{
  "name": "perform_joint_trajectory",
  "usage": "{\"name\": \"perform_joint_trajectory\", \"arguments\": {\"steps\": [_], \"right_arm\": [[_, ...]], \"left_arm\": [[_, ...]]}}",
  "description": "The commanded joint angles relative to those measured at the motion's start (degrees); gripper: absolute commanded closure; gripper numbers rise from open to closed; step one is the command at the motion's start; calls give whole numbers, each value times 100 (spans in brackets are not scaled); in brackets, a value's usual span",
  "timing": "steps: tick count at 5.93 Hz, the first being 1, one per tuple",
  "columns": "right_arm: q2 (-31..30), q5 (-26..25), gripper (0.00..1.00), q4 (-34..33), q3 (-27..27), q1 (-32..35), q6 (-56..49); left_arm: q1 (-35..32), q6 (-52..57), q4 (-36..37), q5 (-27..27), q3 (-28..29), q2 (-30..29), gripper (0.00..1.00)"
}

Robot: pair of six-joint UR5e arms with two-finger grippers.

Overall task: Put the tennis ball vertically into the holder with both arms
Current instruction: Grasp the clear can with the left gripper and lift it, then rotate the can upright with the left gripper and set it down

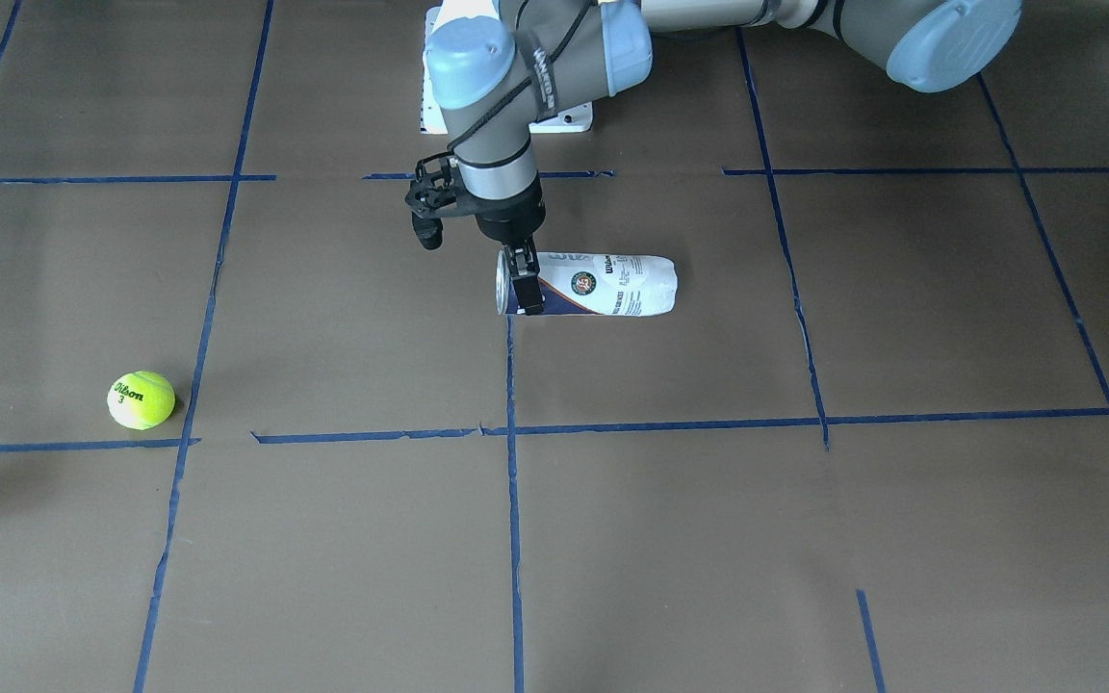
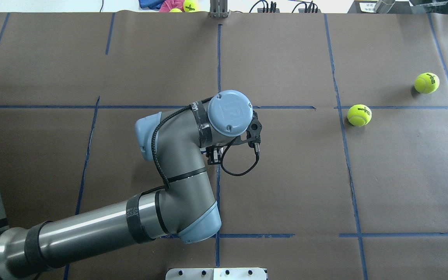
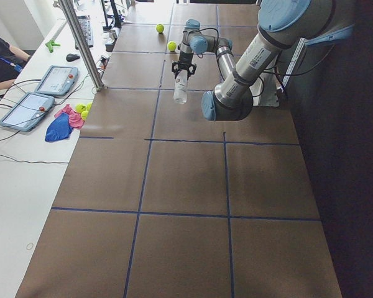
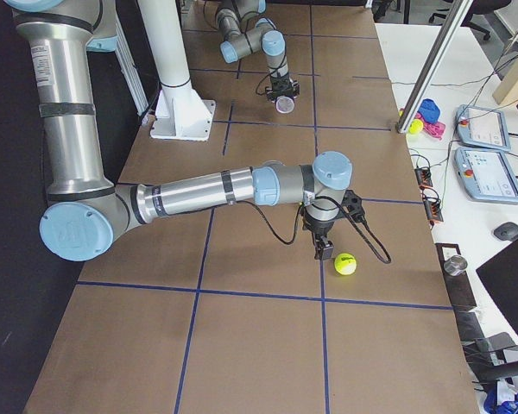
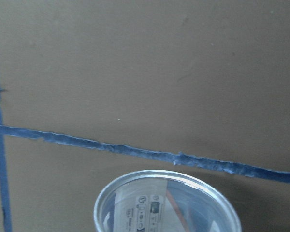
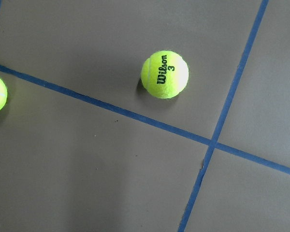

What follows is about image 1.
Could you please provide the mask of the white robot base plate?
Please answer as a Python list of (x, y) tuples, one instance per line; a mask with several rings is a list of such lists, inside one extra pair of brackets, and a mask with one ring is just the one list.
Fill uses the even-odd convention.
[[(431, 6), (426, 12), (426, 33), (424, 39), (430, 39), (433, 32), (437, 26), (442, 22), (440, 19), (441, 8), (440, 6)], [(442, 110), (437, 105), (437, 101), (434, 96), (434, 86), (430, 79), (430, 73), (426, 67), (426, 59), (423, 59), (423, 101), (420, 101), (420, 119), (419, 119), (419, 130), (427, 135), (439, 135), (446, 136), (448, 134), (448, 126), (442, 118)], [(576, 108), (568, 108), (562, 111), (558, 111), (557, 114), (551, 115), (551, 118), (546, 118), (543, 121), (537, 121), (529, 125), (529, 131), (533, 135), (547, 135), (547, 133), (582, 133), (588, 132), (593, 124), (593, 106), (591, 102), (589, 104), (581, 104)]]

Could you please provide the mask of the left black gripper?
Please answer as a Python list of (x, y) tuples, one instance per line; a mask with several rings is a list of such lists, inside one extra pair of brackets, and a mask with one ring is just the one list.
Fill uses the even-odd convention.
[(545, 312), (545, 295), (540, 282), (540, 258), (531, 238), (546, 218), (543, 194), (530, 192), (506, 200), (481, 200), (474, 217), (485, 237), (503, 245), (502, 315), (541, 315)]

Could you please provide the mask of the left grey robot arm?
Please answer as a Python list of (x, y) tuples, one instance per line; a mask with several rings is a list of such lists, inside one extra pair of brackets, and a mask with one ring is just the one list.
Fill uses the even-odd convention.
[(501, 313), (660, 315), (676, 293), (668, 259), (535, 248), (546, 210), (532, 124), (641, 84), (658, 34), (813, 28), (893, 82), (934, 93), (990, 64), (1021, 14), (1019, 1), (445, 1), (423, 65), (450, 140), (415, 164), (405, 198), (414, 232), (436, 249), (442, 220), (474, 218), (501, 246)]

